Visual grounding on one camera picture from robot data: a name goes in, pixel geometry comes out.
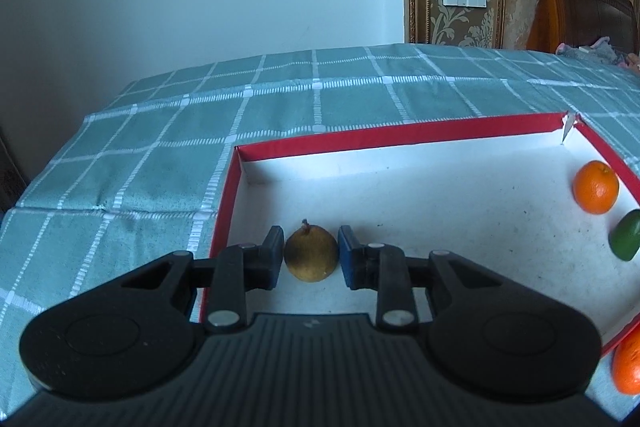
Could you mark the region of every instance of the wooden headboard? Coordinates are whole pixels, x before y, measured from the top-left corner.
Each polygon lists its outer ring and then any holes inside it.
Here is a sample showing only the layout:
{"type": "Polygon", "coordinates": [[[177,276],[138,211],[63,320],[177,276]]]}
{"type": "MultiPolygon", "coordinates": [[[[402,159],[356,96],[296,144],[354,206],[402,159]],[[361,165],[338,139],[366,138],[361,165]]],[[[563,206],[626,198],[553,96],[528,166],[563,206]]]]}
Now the wooden headboard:
{"type": "Polygon", "coordinates": [[[527,49],[555,53],[560,42],[585,46],[605,36],[620,51],[638,52],[630,0],[540,0],[527,49]]]}

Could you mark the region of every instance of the orange fruit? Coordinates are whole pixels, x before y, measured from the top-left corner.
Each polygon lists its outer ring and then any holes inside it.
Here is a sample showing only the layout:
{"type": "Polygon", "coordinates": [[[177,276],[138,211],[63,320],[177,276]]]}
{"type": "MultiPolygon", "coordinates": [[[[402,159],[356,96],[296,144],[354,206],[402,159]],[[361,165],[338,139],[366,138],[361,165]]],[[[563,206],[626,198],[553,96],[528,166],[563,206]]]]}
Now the orange fruit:
{"type": "Polygon", "coordinates": [[[620,393],[640,394],[640,328],[631,331],[616,348],[611,376],[620,393]]]}
{"type": "Polygon", "coordinates": [[[618,199],[620,182],[606,163],[593,160],[582,166],[574,178],[574,199],[590,214],[609,212],[618,199]]]}

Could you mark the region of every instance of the brown fruit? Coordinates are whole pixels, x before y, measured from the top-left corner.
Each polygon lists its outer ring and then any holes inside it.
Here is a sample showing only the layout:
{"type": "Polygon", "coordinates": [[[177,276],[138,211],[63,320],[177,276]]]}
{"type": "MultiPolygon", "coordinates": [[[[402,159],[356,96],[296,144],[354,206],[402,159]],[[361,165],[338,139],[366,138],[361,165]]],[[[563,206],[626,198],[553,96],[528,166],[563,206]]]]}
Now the brown fruit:
{"type": "Polygon", "coordinates": [[[325,229],[303,219],[302,226],[287,239],[284,262],[301,281],[321,281],[338,265],[338,243],[325,229]]]}

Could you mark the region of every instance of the teal checkered tablecloth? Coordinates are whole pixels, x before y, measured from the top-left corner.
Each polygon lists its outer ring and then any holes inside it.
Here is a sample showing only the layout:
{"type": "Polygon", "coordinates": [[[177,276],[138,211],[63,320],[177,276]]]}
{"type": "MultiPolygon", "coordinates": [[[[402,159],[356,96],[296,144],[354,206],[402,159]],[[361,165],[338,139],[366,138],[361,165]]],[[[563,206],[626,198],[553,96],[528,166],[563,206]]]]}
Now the teal checkered tablecloth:
{"type": "Polygon", "coordinates": [[[84,119],[2,222],[0,415],[32,393],[17,346],[34,314],[169,251],[207,255],[235,145],[569,109],[639,172],[640,78],[537,52],[312,50],[131,83],[84,119]]]}

